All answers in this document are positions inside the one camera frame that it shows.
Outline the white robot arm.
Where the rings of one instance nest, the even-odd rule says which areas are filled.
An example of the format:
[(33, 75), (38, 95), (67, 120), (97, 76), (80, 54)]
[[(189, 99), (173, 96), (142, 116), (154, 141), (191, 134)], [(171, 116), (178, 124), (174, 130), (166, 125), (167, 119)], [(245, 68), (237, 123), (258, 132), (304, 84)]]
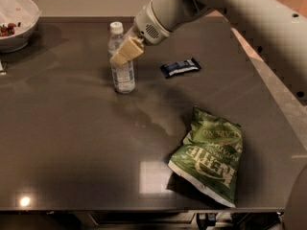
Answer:
[(307, 18), (276, 0), (151, 0), (110, 62), (123, 65), (181, 25), (221, 13), (301, 103), (307, 102)]

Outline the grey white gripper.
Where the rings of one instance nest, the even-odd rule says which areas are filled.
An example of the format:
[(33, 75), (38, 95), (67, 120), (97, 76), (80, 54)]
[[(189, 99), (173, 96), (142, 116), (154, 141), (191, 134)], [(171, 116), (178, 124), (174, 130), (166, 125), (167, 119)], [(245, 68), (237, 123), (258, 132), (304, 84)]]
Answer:
[[(171, 33), (166, 30), (155, 17), (152, 3), (148, 3), (135, 16), (134, 26), (148, 45), (157, 45), (167, 39)], [(125, 40), (111, 57), (110, 62), (124, 65), (144, 53), (144, 43), (136, 37), (136, 29), (130, 27), (124, 35)]]

